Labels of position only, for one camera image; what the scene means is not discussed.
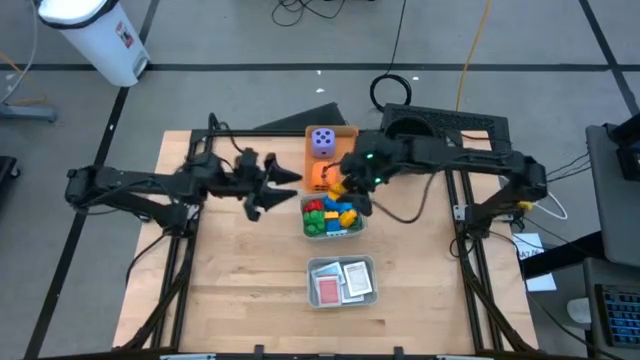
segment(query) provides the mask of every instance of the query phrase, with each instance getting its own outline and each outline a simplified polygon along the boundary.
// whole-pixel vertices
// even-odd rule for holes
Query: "keyboard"
[[[598,284],[595,290],[609,346],[640,349],[640,287]]]

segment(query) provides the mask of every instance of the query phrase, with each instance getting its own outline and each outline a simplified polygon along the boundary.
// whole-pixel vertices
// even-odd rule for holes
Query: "wooden tabletop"
[[[172,173],[184,161],[189,135],[165,133],[156,172]],[[237,142],[261,156],[274,152],[281,166],[303,172],[302,137],[240,137]],[[465,146],[488,144],[471,141]],[[216,139],[214,150],[229,160],[237,155],[227,138]],[[250,353],[263,344],[269,353],[389,354],[394,346],[403,346],[407,354],[473,353],[460,266],[448,250],[454,238],[448,193],[444,175],[436,176],[416,223],[400,224],[374,211],[359,238],[330,243],[311,243],[302,235],[299,198],[254,223],[236,199],[210,197],[200,220],[180,351]],[[376,200],[411,217],[427,179],[395,177],[378,188]],[[499,188],[495,176],[471,174],[471,181],[478,202]],[[494,224],[492,230],[511,236],[504,224]],[[157,225],[142,225],[137,251],[159,234]],[[129,340],[156,305],[168,244],[157,246],[132,271],[114,345]],[[499,237],[484,244],[496,304],[523,339],[537,347],[513,245]],[[307,262],[362,254],[376,263],[378,303],[313,309],[307,302]],[[485,347],[490,347],[486,313],[477,303]],[[163,344],[168,343],[168,325],[166,329]]]

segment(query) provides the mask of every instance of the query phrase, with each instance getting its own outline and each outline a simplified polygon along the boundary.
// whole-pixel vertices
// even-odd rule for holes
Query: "orange object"
[[[337,220],[340,217],[337,211],[325,211],[324,219],[325,220]]]
[[[327,196],[329,196],[329,199],[331,199],[333,201],[336,201],[346,191],[347,191],[347,189],[345,189],[344,186],[342,186],[341,183],[337,183],[337,184],[331,185],[329,187],[329,193],[327,194]]]
[[[342,215],[340,215],[340,226],[343,228],[350,227],[356,221],[357,217],[358,213],[353,209],[343,212]]]
[[[311,134],[318,128],[329,128],[336,134],[336,152],[333,158],[327,161],[318,162],[311,152]],[[340,165],[336,164],[328,168],[325,172],[326,177],[322,178],[322,170],[329,164],[340,162],[344,154],[352,152],[358,137],[358,127],[351,125],[343,126],[307,126],[305,131],[305,160],[304,160],[304,188],[308,193],[327,192],[331,185],[342,181],[340,175]]]
[[[335,166],[328,167],[326,161],[319,161],[313,164],[311,170],[311,186],[315,191],[327,191],[327,189],[338,182],[338,171]]]

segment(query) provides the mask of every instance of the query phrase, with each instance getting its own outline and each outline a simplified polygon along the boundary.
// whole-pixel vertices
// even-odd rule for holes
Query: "white trash bin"
[[[135,85],[149,63],[118,0],[43,0],[38,13],[113,85]]]

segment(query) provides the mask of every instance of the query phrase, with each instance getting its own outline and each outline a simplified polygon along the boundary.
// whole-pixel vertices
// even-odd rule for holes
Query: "purple dice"
[[[313,130],[311,152],[316,158],[330,158],[336,154],[336,133],[327,128]]]

